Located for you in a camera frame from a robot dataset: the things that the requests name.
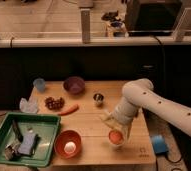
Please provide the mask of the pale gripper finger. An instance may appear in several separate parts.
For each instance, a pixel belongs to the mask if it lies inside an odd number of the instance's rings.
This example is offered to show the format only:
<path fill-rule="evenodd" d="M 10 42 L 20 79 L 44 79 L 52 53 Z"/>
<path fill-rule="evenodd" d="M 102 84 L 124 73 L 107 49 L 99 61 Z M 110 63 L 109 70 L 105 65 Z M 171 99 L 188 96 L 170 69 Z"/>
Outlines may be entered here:
<path fill-rule="evenodd" d="M 111 128 L 112 130 L 118 130 L 120 128 L 120 124 L 112 115 L 104 114 L 101 116 L 101 120 L 106 126 Z"/>

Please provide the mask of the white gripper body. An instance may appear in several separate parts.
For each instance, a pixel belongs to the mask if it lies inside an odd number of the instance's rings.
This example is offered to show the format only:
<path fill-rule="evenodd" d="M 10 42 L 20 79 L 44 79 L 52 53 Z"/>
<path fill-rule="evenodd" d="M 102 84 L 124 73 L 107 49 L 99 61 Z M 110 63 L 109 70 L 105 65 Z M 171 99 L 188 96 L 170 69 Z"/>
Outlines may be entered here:
<path fill-rule="evenodd" d="M 111 127 L 118 130 L 129 130 L 137 113 L 137 106 L 126 99 L 121 99 L 110 114 Z"/>

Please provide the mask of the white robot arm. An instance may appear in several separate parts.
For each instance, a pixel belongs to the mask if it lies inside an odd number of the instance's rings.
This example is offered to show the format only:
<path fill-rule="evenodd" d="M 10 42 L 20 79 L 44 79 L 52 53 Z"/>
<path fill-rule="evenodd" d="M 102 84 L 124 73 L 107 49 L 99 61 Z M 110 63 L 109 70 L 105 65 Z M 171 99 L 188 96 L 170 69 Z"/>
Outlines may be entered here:
<path fill-rule="evenodd" d="M 134 117 L 140 108 L 144 108 L 191 137 L 191 108 L 167 100 L 155 94 L 153 89 L 153 83 L 146 78 L 125 83 L 119 103 L 112 112 L 104 114 L 101 120 L 128 138 Z"/>

